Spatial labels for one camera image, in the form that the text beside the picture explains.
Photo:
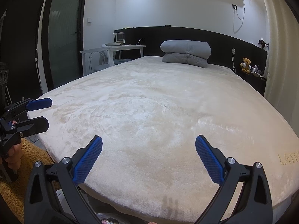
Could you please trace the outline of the left bare hand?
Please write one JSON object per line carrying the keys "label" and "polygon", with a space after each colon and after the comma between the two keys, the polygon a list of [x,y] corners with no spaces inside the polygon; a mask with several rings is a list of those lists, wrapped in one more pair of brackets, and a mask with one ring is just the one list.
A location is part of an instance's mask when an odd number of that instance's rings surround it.
{"label": "left bare hand", "polygon": [[5,158],[8,168],[16,172],[21,166],[21,157],[23,155],[22,143],[13,145],[8,151],[8,157]]}

